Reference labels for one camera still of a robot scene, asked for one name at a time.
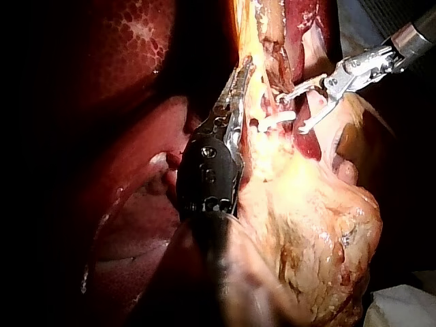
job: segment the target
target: metal shaft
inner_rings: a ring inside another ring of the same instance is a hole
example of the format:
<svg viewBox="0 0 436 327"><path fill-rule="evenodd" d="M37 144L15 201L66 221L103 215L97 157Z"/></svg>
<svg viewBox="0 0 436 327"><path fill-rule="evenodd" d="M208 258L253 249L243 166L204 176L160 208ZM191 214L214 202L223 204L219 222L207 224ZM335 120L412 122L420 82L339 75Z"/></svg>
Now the metal shaft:
<svg viewBox="0 0 436 327"><path fill-rule="evenodd" d="M436 5L413 22L409 22L386 40L400 58L394 64L393 73L401 73L417 58L429 51L436 43Z"/></svg>

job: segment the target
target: robotic instrument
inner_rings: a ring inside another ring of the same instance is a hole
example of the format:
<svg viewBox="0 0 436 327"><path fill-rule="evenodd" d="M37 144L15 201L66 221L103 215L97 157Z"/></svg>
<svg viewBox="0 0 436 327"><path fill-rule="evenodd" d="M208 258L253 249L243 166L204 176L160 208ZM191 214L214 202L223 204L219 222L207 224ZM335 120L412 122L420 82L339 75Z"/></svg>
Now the robotic instrument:
<svg viewBox="0 0 436 327"><path fill-rule="evenodd" d="M381 46L336 64L331 75L322 74L289 94L277 96L288 102L316 90L327 104L300 127L307 134L334 110L346 92L356 92L379 82L387 74L401 73L436 43L436 5L422 17L406 24ZM237 219L238 188L244 169L239 143L244 121L244 96L254 70L251 57L241 60L230 75L209 117L193 132L178 169L176 192L181 221L192 221L193 236L208 258L219 262L228 231L228 215ZM283 121L295 119L284 115ZM259 131L266 131L259 126Z"/></svg>

